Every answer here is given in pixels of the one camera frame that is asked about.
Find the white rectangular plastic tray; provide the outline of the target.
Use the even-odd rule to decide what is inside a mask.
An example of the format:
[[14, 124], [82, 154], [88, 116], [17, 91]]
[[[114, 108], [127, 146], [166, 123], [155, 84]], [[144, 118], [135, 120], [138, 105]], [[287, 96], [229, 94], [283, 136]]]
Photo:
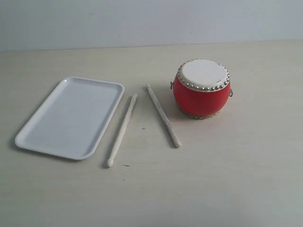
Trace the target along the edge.
[[41, 154], [87, 159], [95, 152], [124, 91], [116, 82], [65, 78], [25, 123], [15, 144]]

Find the white drumstick with ball tip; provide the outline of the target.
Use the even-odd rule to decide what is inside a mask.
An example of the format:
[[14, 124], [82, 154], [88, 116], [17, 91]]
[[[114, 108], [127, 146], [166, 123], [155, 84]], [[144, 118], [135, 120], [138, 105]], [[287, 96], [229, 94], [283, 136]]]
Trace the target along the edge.
[[115, 139], [114, 144], [112, 146], [109, 158], [107, 160], [107, 168], [112, 167], [113, 164], [114, 164], [115, 157], [117, 156], [119, 148], [120, 148], [121, 143], [123, 141], [123, 138], [124, 138], [125, 132], [127, 130], [128, 124], [130, 122], [132, 112], [134, 110], [134, 106], [136, 104], [137, 98], [138, 98], [137, 93], [134, 93], [131, 97], [128, 109], [125, 113], [125, 116], [124, 116], [123, 121], [121, 123], [120, 129], [117, 133], [116, 139]]

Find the small red drum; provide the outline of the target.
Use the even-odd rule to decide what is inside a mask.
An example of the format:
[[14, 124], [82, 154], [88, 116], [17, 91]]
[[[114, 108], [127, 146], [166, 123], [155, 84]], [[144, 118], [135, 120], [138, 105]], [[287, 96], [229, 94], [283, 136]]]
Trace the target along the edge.
[[229, 71], [208, 59], [181, 64], [170, 89], [180, 110], [198, 119], [217, 114], [232, 96]]

